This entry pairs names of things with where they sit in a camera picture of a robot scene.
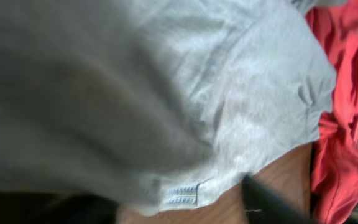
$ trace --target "wooden table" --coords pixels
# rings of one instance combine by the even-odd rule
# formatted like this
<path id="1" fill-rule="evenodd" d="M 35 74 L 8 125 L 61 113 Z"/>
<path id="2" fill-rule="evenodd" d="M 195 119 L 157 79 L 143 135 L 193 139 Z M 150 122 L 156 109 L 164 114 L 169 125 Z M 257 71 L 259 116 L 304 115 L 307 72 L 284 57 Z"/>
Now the wooden table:
<path id="1" fill-rule="evenodd" d="M 276 191 L 293 207 L 308 213 L 310 203 L 311 144 L 285 154 L 257 174 L 257 178 Z M 245 224 L 247 223 L 239 186 L 224 193 L 214 204 L 196 210 L 162 212 L 143 217 L 122 208 L 119 224 Z"/>

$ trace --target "red fabric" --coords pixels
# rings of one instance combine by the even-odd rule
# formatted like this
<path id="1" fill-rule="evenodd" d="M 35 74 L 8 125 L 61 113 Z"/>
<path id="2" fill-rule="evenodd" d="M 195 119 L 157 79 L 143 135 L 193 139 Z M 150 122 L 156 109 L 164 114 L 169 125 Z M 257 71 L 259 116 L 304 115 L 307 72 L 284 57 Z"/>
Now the red fabric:
<path id="1" fill-rule="evenodd" d="M 358 202 L 358 0 L 313 9 L 306 20 L 337 71 L 333 112 L 322 115 L 314 144 L 311 190 L 321 198 L 313 215 L 343 223 Z"/>

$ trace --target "cloth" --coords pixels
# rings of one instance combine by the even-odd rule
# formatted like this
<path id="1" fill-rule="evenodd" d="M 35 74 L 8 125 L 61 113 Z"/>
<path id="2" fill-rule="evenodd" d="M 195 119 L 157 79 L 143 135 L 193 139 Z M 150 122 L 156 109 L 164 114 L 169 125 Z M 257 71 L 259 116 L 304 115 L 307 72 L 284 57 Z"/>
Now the cloth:
<path id="1" fill-rule="evenodd" d="M 314 216 L 343 223 L 358 203 L 358 0 L 313 9 L 306 19 L 337 71 L 333 112 L 323 113 L 314 144 L 311 191 L 320 196 Z"/>
<path id="2" fill-rule="evenodd" d="M 0 0 L 0 190 L 209 205 L 319 138 L 335 76 L 285 0 Z"/>

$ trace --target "red cloth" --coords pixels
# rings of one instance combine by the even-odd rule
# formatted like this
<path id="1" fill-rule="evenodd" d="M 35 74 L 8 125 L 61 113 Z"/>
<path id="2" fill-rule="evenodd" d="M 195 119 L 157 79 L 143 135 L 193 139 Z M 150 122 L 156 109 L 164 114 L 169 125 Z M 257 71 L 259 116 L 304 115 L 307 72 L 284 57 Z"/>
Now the red cloth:
<path id="1" fill-rule="evenodd" d="M 358 203 L 358 0 L 319 8 L 306 17 L 337 71 L 333 112 L 319 121 L 314 144 L 312 193 L 321 198 L 313 215 L 343 223 Z"/>

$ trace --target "gray fabric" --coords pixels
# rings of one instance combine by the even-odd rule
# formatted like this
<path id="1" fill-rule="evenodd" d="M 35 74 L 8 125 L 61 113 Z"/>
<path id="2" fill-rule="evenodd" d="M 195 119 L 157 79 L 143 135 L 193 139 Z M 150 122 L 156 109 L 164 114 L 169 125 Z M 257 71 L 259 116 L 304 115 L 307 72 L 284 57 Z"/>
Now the gray fabric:
<path id="1" fill-rule="evenodd" d="M 318 139 L 334 85 L 286 0 L 0 0 L 0 190 L 202 207 Z"/>

